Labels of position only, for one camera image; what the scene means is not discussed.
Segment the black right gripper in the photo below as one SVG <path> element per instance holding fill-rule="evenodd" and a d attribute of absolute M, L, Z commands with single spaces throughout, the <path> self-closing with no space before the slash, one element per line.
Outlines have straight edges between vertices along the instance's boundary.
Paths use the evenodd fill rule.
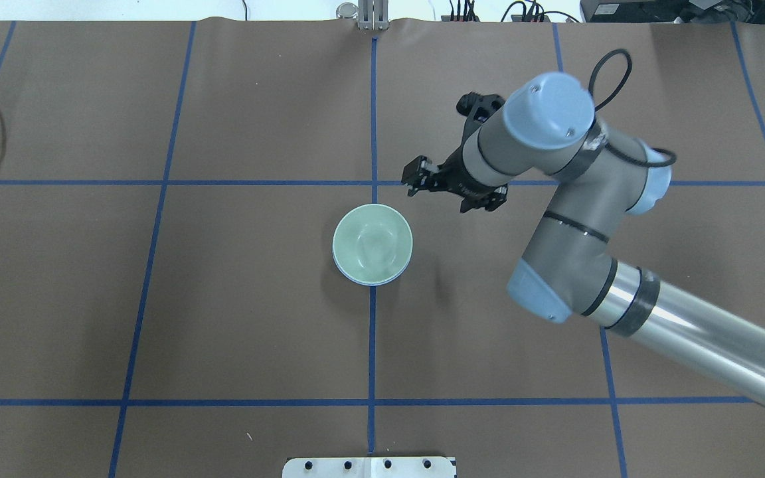
<path fill-rule="evenodd" d="M 497 94 L 470 92 L 456 103 L 464 119 L 460 145 L 438 167 L 427 157 L 416 157 L 404 166 L 401 184 L 408 197 L 417 193 L 452 193 L 461 197 L 460 212 L 485 209 L 492 212 L 506 202 L 509 177 L 492 169 L 479 149 L 479 129 L 497 113 L 506 100 Z M 433 176 L 432 182 L 426 182 Z"/>

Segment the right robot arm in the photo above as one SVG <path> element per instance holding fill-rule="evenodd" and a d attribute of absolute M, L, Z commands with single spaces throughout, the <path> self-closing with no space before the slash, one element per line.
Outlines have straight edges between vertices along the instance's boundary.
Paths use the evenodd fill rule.
<path fill-rule="evenodd" d="M 513 179 L 542 172 L 556 190 L 515 264 L 510 297 L 551 323 L 589 317 L 765 408 L 765 329 L 608 254 L 624 218 L 646 214 L 667 194 L 677 160 L 599 114 L 597 75 L 616 56 L 626 61 L 622 88 L 634 63 L 617 48 L 598 61 L 586 86 L 546 72 L 507 98 L 462 95 L 458 147 L 440 165 L 419 155 L 404 166 L 401 182 L 409 196 L 452 193 L 461 212 L 491 212 L 506 202 Z"/>

